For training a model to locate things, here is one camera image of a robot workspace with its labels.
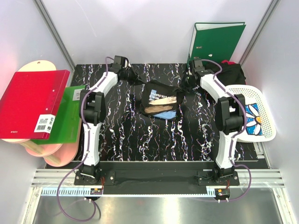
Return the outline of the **black t shirt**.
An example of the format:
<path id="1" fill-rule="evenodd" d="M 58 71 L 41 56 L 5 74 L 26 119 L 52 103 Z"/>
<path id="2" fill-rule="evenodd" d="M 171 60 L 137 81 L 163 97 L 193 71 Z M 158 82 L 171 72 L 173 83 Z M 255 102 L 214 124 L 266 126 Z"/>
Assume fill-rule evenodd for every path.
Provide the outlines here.
<path id="1" fill-rule="evenodd" d="M 178 86 L 168 86 L 157 80 L 144 82 L 140 79 L 134 86 L 143 85 L 141 99 L 136 101 L 137 110 L 147 116 L 174 120 L 186 92 Z"/>

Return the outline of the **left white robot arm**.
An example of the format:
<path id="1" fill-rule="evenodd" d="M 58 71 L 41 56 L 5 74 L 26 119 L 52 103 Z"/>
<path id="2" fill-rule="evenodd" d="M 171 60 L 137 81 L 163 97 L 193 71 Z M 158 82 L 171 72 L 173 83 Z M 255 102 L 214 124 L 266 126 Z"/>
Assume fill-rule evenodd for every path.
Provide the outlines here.
<path id="1" fill-rule="evenodd" d="M 111 64 L 108 63 L 109 59 L 111 57 L 105 58 L 105 72 L 99 81 L 80 92 L 79 116 L 84 129 L 84 153 L 79 173 L 83 177 L 95 180 L 95 183 L 102 180 L 99 174 L 99 137 L 107 114 L 105 96 L 119 81 L 135 84 L 138 80 L 138 75 L 126 57 L 115 56 Z"/>

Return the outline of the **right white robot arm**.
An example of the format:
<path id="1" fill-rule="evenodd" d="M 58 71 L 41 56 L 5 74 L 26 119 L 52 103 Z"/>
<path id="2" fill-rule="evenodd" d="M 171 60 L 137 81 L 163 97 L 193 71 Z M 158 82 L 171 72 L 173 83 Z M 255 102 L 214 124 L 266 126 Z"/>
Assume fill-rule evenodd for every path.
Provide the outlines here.
<path id="1" fill-rule="evenodd" d="M 245 97 L 242 94 L 233 94 L 218 80 L 217 74 L 222 72 L 218 63 L 207 59 L 204 61 L 215 64 L 219 71 L 214 73 L 206 69 L 201 59 L 190 60 L 187 74 L 181 81 L 181 88 L 191 91 L 199 86 L 216 102 L 214 120 L 220 139 L 211 179 L 216 184 L 226 185 L 234 178 L 233 150 L 236 137 L 244 132 L 246 126 Z"/>

